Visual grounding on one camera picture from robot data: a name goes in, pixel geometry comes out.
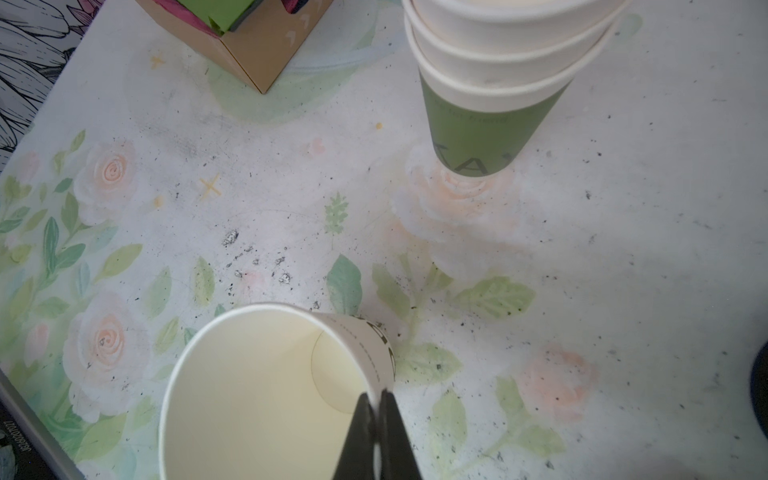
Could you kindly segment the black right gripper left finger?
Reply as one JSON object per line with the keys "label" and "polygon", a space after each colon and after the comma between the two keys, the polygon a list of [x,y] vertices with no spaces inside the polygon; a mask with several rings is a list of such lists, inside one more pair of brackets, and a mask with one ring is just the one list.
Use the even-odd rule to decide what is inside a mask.
{"label": "black right gripper left finger", "polygon": [[333,480],[374,480],[377,442],[376,415],[368,395],[358,398],[354,414],[332,477]]}

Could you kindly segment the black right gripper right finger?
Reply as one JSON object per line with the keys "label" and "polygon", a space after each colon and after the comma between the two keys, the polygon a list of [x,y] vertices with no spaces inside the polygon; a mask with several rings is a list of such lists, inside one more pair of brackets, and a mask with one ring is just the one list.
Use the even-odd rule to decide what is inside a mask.
{"label": "black right gripper right finger", "polygon": [[383,390],[377,420],[380,478],[422,480],[412,445],[392,392]]}

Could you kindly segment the white paper coffee cup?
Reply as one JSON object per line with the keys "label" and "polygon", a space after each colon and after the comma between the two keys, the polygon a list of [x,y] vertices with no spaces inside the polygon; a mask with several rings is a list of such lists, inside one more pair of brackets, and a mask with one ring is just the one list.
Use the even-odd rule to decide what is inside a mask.
{"label": "white paper coffee cup", "polygon": [[329,479],[358,399],[377,403],[395,356],[372,323],[257,303],[185,347],[163,400],[164,479]]}

